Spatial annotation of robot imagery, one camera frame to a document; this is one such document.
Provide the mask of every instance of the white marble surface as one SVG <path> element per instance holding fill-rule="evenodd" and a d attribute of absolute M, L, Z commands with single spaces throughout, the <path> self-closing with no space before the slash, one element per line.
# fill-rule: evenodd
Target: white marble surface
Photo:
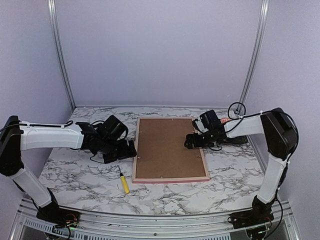
<path fill-rule="evenodd" d="M 94 122 L 115 115 L 134 139 L 138 117 L 199 117 L 207 109 L 152 107 L 77 108 L 71 120 Z M 226 117 L 226 111 L 217 110 Z M 224 145 L 218 152 L 205 149 L 210 181 L 179 184 L 132 184 L 133 158 L 99 164 L 89 151 L 56 148 L 39 177 L 62 206 L 136 215 L 194 215 L 237 210 L 251 206 L 263 172 L 249 143 Z M 97 155 L 94 160 L 102 161 Z M 119 178 L 120 165 L 130 193 Z"/>

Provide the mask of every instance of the screwdriver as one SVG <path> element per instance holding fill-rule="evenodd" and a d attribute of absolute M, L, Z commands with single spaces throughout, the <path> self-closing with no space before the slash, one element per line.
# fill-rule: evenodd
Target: screwdriver
<path fill-rule="evenodd" d="M 126 178 L 125 178 L 125 176 L 123 175 L 123 173 L 121 172 L 121 169 L 120 169 L 120 166 L 119 166 L 119 165 L 118 165 L 118 168 L 119 168 L 120 179 L 121 179 L 121 182 L 122 182 L 122 186 L 123 186 L 124 192 L 125 192 L 126 194 L 128 194 L 128 193 L 130 193 L 130 190 L 129 190 L 129 187 L 128 187 Z"/>

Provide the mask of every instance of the wooden frame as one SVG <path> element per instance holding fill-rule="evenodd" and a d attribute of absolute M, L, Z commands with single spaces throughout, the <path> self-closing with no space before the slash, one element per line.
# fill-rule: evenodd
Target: wooden frame
<path fill-rule="evenodd" d="M 139 133 L 140 133 L 140 119 L 190 119 L 192 117 L 139 117 L 137 120 L 136 126 L 136 137 L 134 146 L 138 151 L 138 142 L 139 142 Z M 197 183 L 197 182 L 207 182 L 210 180 L 207 162 L 205 159 L 204 151 L 201 147 L 198 148 L 200 151 L 202 164 L 205 172 L 205 176 L 197 177 L 180 177 L 180 178 L 136 178 L 137 173 L 137 160 L 138 155 L 133 159 L 133 169 L 132 169 L 132 183 L 133 184 L 178 184 L 178 183 Z"/>

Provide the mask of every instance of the yellow screwdriver handle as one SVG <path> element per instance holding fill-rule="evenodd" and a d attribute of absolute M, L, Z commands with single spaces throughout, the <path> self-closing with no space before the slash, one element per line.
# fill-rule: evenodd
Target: yellow screwdriver handle
<path fill-rule="evenodd" d="M 130 193 L 130 190 L 129 190 L 127 181 L 126 181 L 126 179 L 125 179 L 125 176 L 121 176 L 120 178 L 121 178 L 121 182 L 122 182 L 122 185 L 123 185 L 124 192 L 125 192 L 126 194 Z"/>

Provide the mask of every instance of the brown rectangular board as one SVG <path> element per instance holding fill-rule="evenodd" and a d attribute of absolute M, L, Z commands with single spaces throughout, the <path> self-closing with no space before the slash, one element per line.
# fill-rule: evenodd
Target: brown rectangular board
<path fill-rule="evenodd" d="M 209 181 L 204 152 L 187 149 L 186 135 L 196 130 L 190 117 L 140 117 L 137 121 L 132 183 Z"/>

